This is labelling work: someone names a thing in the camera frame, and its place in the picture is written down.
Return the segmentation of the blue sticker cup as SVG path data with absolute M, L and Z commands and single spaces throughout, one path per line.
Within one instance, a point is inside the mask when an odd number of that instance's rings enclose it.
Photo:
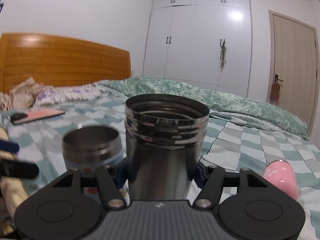
M 68 170 L 95 171 L 103 165 L 116 166 L 124 159 L 120 133 L 110 126 L 84 126 L 62 139 L 62 155 Z

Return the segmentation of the floral pillow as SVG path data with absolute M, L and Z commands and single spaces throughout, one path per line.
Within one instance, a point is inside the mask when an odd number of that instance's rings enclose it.
M 86 101 L 101 97 L 103 90 L 96 85 L 53 87 L 36 83 L 30 77 L 8 93 L 1 93 L 1 110 L 27 109 L 69 101 Z

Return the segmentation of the beige door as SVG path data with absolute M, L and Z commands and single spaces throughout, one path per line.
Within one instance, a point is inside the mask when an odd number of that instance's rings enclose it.
M 271 65 L 267 101 L 271 86 L 280 84 L 279 108 L 302 119 L 311 132 L 319 94 L 319 50 L 315 27 L 292 17 L 269 11 Z

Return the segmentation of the pink cup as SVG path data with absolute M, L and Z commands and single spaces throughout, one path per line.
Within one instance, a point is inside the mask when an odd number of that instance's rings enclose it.
M 295 172 L 287 161 L 280 159 L 269 163 L 264 169 L 263 178 L 291 198 L 298 199 Z

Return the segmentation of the wooden headboard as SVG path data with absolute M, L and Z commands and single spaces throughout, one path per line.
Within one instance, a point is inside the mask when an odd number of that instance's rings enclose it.
M 128 51 L 104 44 L 33 33 L 1 35 L 1 92 L 32 77 L 56 87 L 131 76 Z

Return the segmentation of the green fluffy duvet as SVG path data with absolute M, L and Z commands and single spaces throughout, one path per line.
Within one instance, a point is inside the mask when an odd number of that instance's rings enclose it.
M 131 77 L 124 80 L 101 80 L 95 83 L 116 90 L 127 97 L 141 94 L 170 94 L 190 98 L 206 105 L 214 113 L 237 116 L 253 126 L 269 131 L 282 131 L 309 140 L 307 124 L 294 114 L 275 105 L 243 98 L 234 94 L 200 88 L 187 83 Z

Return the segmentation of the pink notebook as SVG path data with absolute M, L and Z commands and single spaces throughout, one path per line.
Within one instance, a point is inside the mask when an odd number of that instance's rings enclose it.
M 28 116 L 24 119 L 17 120 L 17 121 L 11 121 L 9 116 L 8 119 L 13 125 L 25 124 L 28 122 L 33 122 L 37 120 L 51 118 L 54 116 L 63 115 L 65 114 L 65 111 L 58 110 L 58 109 L 42 109 L 38 111 L 29 111 L 29 112 L 20 112 L 20 113 L 26 113 Z

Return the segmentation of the brown hanging bag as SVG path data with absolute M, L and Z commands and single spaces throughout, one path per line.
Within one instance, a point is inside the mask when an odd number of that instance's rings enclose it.
M 270 103 L 272 105 L 278 105 L 279 104 L 279 98 L 280 98 L 280 84 L 276 81 L 271 86 L 271 92 L 270 92 Z

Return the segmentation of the checkered green blanket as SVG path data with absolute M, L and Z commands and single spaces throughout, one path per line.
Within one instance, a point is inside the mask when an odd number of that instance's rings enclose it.
M 61 116 L 28 124 L 13 125 L 9 112 L 1 113 L 1 137 L 17 142 L 19 160 L 34 162 L 40 174 L 35 180 L 4 178 L 1 191 L 10 215 L 29 195 L 66 171 L 62 137 L 87 125 L 108 125 L 125 136 L 124 101 L 103 97 L 92 101 L 57 105 Z M 298 201 L 304 207 L 306 223 L 300 239 L 319 239 L 319 150 L 310 142 L 281 132 L 258 129 L 240 116 L 213 113 L 202 144 L 201 161 L 235 172 L 247 167 L 263 173 L 267 164 L 283 159 L 293 168 Z

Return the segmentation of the white wardrobe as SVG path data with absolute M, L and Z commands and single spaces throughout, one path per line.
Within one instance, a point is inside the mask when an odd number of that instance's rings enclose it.
M 142 74 L 245 97 L 251 23 L 250 0 L 153 0 Z

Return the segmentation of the stainless steel cup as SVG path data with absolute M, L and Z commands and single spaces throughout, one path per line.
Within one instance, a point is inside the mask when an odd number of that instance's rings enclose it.
M 193 99 L 143 94 L 125 102 L 130 200 L 180 200 L 190 189 L 209 120 Z

